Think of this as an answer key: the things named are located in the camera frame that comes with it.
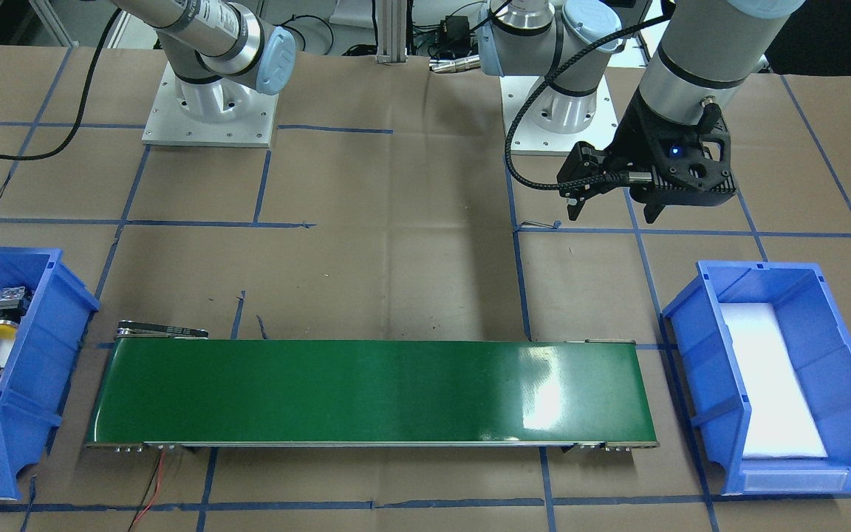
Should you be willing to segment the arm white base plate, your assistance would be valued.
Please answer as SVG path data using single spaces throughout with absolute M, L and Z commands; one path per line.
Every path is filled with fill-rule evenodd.
M 617 117 L 605 78 L 585 105 L 558 105 L 551 114 L 547 95 L 535 100 L 522 118 L 513 139 L 517 155 L 564 156 L 577 142 L 604 149 L 617 131 Z
M 142 141 L 163 147 L 268 149 L 278 100 L 228 80 L 189 83 L 166 64 Z

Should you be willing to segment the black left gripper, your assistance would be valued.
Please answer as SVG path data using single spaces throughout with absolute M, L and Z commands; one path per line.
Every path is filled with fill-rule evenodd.
M 557 174 L 567 218 L 578 221 L 588 200 L 628 188 L 653 225 L 666 206 L 713 208 L 736 196 L 731 138 L 712 95 L 695 104 L 700 116 L 688 124 L 662 117 L 636 94 L 605 149 L 580 141 Z

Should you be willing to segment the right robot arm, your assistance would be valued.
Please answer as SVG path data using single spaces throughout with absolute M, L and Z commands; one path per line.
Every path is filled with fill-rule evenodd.
M 228 1 L 115 1 L 150 26 L 173 80 L 163 108 L 206 124 L 239 120 L 259 98 L 279 95 L 296 64 L 296 41 L 249 7 Z

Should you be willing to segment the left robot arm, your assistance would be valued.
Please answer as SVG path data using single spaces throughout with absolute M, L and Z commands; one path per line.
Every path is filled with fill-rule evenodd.
M 601 1 L 486 2 L 475 28 L 482 71 L 536 80 L 506 131 L 507 172 L 527 188 L 557 192 L 573 221 L 585 202 L 618 188 L 642 203 L 648 223 L 670 205 L 722 205 L 737 193 L 723 109 L 801 5 L 672 1 L 662 15 L 625 26 Z M 522 121 L 555 134 L 584 130 L 612 55 L 658 24 L 664 34 L 608 146 L 577 141 L 551 182 L 522 176 L 511 154 Z

